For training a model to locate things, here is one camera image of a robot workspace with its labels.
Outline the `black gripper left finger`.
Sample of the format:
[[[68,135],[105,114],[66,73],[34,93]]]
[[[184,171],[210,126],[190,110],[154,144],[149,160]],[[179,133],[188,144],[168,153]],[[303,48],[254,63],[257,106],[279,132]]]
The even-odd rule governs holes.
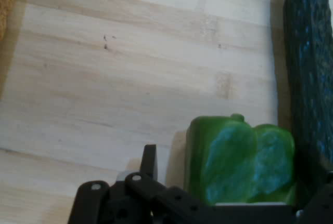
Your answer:
[[[157,182],[157,147],[146,145],[140,169],[112,186],[82,184],[69,223],[215,223],[216,213],[177,187]]]

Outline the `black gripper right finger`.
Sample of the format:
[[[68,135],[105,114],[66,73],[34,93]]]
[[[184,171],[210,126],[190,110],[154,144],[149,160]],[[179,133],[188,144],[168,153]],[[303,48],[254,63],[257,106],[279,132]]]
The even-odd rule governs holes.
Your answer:
[[[323,187],[303,209],[297,223],[332,224],[332,171]]]

